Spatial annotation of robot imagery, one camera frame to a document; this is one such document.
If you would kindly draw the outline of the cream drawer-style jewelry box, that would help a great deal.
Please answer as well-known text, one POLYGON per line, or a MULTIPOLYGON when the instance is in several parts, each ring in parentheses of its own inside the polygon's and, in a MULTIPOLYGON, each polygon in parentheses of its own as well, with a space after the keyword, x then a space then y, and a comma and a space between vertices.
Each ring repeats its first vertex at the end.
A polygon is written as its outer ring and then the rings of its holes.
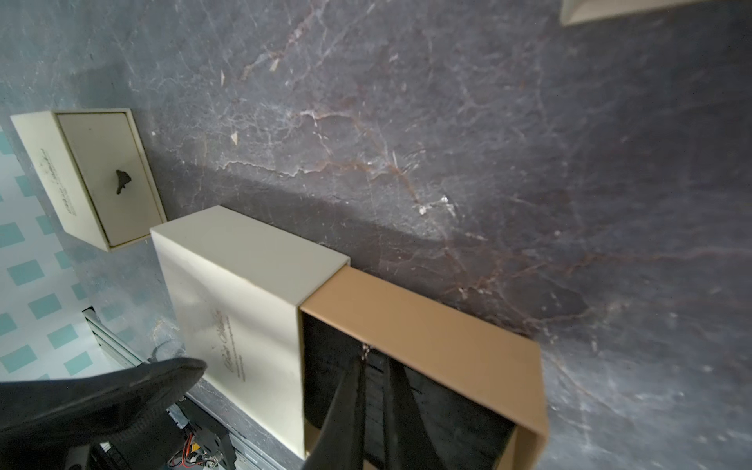
POLYGON ((42 111, 11 120, 66 233, 112 252, 168 221, 130 109, 42 111))

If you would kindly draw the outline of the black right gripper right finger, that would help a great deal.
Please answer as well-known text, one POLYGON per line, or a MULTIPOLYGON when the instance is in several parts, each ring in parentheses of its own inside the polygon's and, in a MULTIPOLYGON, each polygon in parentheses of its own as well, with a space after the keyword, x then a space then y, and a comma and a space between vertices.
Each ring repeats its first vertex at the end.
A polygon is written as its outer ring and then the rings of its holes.
POLYGON ((405 367, 387 356, 384 370, 386 469, 446 469, 425 428, 405 367))

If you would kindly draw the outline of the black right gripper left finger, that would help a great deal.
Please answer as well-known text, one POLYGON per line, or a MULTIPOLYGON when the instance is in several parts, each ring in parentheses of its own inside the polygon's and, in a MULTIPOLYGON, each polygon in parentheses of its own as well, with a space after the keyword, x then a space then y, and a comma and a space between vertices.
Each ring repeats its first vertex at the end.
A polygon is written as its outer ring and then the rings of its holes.
POLYGON ((344 372, 304 469, 362 470, 365 433, 365 365, 357 356, 344 372))

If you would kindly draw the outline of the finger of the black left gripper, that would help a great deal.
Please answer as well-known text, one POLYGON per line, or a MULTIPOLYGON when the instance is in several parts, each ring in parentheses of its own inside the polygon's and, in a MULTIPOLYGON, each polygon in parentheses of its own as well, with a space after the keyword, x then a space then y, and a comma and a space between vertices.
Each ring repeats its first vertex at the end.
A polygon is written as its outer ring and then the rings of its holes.
POLYGON ((143 363, 98 376, 3 382, 1 448, 68 448, 146 429, 204 375, 197 358, 143 363))

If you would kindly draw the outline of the small cream printed gift box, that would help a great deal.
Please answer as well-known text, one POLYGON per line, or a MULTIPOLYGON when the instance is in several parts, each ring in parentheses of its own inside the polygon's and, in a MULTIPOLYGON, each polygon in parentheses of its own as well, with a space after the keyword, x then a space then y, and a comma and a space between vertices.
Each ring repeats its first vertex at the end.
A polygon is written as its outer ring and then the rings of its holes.
POLYGON ((701 0, 563 0, 559 21, 568 27, 698 2, 701 0))

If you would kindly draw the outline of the cream square gift box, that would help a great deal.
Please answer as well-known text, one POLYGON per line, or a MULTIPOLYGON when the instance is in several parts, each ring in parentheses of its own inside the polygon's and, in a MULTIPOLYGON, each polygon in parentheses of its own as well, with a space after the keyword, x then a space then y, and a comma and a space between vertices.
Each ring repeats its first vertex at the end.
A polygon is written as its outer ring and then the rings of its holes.
POLYGON ((151 231, 188 356, 303 465, 362 344, 362 469, 386 469, 384 370, 405 367, 446 469, 532 469, 550 425, 532 340, 362 272, 225 207, 151 231))

